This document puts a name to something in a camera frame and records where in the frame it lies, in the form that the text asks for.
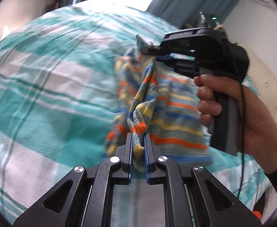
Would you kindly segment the person's right hand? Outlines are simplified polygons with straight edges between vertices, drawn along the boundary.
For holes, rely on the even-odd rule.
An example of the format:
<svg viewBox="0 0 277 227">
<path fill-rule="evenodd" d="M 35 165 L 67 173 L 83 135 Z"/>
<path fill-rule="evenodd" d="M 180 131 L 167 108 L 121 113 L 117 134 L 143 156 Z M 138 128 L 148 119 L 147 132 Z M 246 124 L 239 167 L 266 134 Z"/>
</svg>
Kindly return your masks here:
<svg viewBox="0 0 277 227">
<path fill-rule="evenodd" d="M 234 98 L 244 125 L 244 152 L 252 156 L 266 174 L 277 170 L 277 123 L 266 105 L 248 87 L 227 77 L 201 75 L 193 79 L 200 99 L 199 121 L 207 126 L 223 108 L 214 101 L 214 92 Z"/>
</svg>

